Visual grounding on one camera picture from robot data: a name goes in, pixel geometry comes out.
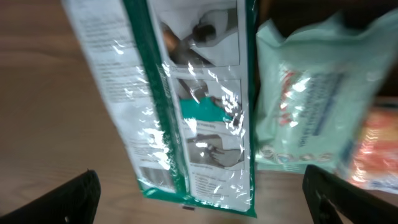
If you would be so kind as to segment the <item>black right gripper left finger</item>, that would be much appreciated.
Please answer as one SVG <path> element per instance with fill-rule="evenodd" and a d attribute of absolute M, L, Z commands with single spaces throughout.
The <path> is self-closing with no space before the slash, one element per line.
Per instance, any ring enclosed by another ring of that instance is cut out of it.
<path fill-rule="evenodd" d="M 88 170 L 1 217 L 1 224 L 93 224 L 101 196 L 97 173 Z"/>

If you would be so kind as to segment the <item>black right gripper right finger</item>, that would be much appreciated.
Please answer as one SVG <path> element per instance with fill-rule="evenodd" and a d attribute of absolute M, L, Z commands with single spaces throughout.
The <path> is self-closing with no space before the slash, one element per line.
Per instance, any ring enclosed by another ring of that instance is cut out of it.
<path fill-rule="evenodd" d="M 397 224 L 397 207 L 315 165 L 307 166 L 302 183 L 312 220 L 339 223 L 339 213 L 353 223 Z"/>

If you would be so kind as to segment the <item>orange small box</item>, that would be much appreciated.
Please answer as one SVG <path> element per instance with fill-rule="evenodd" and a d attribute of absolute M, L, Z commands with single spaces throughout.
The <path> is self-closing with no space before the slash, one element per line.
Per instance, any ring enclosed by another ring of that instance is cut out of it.
<path fill-rule="evenodd" d="M 397 193 L 397 110 L 370 110 L 340 176 L 365 190 Z"/>

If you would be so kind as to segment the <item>green white gloves package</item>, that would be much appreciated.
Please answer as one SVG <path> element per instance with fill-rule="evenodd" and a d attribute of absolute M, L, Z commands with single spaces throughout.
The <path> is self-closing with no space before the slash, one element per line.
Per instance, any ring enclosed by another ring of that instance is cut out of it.
<path fill-rule="evenodd" d="M 255 217 L 254 3 L 62 6 L 143 196 Z"/>

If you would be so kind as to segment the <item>white mint wipes pack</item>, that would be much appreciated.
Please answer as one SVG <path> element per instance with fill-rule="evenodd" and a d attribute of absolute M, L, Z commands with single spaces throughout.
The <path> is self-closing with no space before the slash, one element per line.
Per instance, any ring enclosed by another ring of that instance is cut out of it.
<path fill-rule="evenodd" d="M 268 20 L 256 42 L 257 169 L 334 171 L 397 58 L 397 11 L 363 30 L 334 14 L 288 37 Z"/>

